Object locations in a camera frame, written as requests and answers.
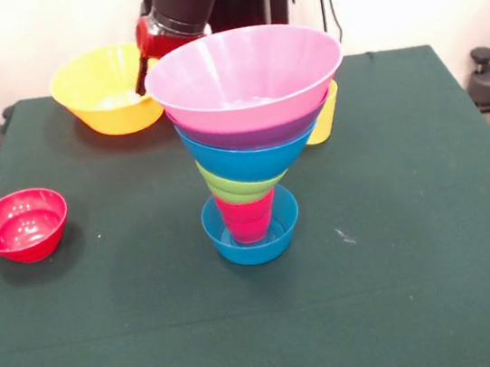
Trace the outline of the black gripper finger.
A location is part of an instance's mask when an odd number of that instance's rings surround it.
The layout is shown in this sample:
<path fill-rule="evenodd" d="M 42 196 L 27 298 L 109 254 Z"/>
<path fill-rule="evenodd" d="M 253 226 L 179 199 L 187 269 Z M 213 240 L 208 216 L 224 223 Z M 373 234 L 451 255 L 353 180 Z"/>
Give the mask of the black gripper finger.
<path fill-rule="evenodd" d="M 148 73 L 148 67 L 149 67 L 148 62 L 149 62 L 149 58 L 147 56 L 144 56 L 143 54 L 139 56 L 138 74 L 137 74 L 137 82 L 136 82 L 136 89 L 135 89 L 138 95 L 145 95 L 146 93 L 145 79 Z"/>

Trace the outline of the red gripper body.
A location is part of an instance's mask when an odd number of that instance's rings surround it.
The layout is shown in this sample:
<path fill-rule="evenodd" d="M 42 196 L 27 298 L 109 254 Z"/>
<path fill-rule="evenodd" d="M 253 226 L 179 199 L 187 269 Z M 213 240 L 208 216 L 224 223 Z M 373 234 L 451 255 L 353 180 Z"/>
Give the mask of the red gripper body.
<path fill-rule="evenodd" d="M 161 14 L 151 13 L 140 16 L 135 33 L 141 55 L 161 59 L 181 45 L 211 35 L 212 27 L 207 23 L 184 24 Z"/>

